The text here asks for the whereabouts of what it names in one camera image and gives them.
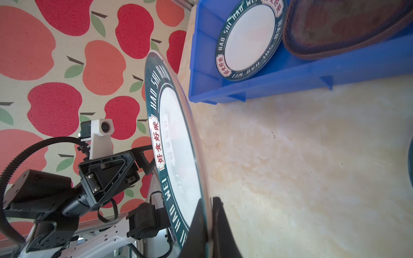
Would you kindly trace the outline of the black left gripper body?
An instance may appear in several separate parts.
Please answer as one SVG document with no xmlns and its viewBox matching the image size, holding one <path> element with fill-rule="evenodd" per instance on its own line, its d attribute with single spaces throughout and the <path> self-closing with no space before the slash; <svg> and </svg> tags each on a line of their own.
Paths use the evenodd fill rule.
<svg viewBox="0 0 413 258">
<path fill-rule="evenodd" d="M 79 170 L 86 202 L 91 208 L 105 205 L 140 180 L 136 158 L 131 151 L 82 162 Z"/>
</svg>

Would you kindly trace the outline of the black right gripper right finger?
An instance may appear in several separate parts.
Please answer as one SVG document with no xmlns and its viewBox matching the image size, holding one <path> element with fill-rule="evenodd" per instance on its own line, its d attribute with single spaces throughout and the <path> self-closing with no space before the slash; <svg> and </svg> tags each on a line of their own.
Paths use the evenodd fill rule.
<svg viewBox="0 0 413 258">
<path fill-rule="evenodd" d="M 213 198 L 213 258 L 242 258 L 219 197 Z"/>
</svg>

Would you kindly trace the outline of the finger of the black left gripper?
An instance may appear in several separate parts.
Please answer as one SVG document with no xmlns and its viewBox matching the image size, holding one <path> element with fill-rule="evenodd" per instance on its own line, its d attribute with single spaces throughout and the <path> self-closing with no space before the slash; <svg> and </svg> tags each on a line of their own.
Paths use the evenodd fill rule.
<svg viewBox="0 0 413 258">
<path fill-rule="evenodd" d="M 145 152 L 153 151 L 152 145 L 133 148 L 131 151 L 135 157 L 138 168 L 143 169 L 145 174 L 151 174 L 156 166 L 156 161 L 155 158 L 149 161 L 145 156 Z"/>
</svg>

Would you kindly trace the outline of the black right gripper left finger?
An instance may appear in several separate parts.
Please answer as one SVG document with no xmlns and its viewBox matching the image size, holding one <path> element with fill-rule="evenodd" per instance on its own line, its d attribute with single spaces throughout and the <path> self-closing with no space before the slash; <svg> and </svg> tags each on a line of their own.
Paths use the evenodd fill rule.
<svg viewBox="0 0 413 258">
<path fill-rule="evenodd" d="M 202 200 L 198 201 L 193 220 L 178 258 L 205 258 L 207 233 L 205 229 Z"/>
</svg>

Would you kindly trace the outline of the large green rimmed plate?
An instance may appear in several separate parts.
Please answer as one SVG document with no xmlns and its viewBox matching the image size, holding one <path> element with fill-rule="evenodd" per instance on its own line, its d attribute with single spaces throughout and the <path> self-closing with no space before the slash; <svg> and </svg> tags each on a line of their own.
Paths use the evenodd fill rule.
<svg viewBox="0 0 413 258">
<path fill-rule="evenodd" d="M 221 76 L 243 81 L 260 71 L 281 43 L 287 1 L 240 1 L 223 24 L 215 60 Z"/>
<path fill-rule="evenodd" d="M 199 200 L 206 229 L 206 254 L 210 255 L 211 205 L 203 182 L 203 164 L 196 146 L 194 122 L 188 101 L 166 58 L 150 51 L 145 62 L 145 96 L 149 133 L 163 202 L 178 254 L 187 241 Z"/>
</svg>

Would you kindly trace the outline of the clear glass plate small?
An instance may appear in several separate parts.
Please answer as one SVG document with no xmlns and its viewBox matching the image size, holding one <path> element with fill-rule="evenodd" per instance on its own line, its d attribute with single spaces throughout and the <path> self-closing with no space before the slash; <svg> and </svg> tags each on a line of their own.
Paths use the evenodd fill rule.
<svg viewBox="0 0 413 258">
<path fill-rule="evenodd" d="M 291 1 L 282 40 L 317 60 L 387 40 L 412 21 L 412 1 Z"/>
</svg>

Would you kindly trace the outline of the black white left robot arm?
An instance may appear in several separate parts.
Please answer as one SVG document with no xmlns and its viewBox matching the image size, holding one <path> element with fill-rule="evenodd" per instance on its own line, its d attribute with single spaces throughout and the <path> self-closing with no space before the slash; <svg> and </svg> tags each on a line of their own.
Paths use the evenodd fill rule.
<svg viewBox="0 0 413 258">
<path fill-rule="evenodd" d="M 68 177 L 29 169 L 14 184 L 10 180 L 21 164 L 34 153 L 54 144 L 73 143 L 86 158 L 79 164 L 81 182 L 72 187 Z M 168 229 L 165 208 L 139 204 L 119 219 L 114 200 L 139 181 L 138 171 L 149 174 L 155 167 L 142 146 L 102 158 L 91 157 L 91 147 L 74 137 L 55 137 L 35 143 L 19 153 L 1 174 L 1 233 L 17 247 L 14 258 L 95 258 L 137 240 L 153 238 Z M 112 204 L 111 227 L 83 245 L 67 248 L 80 218 Z"/>
</svg>

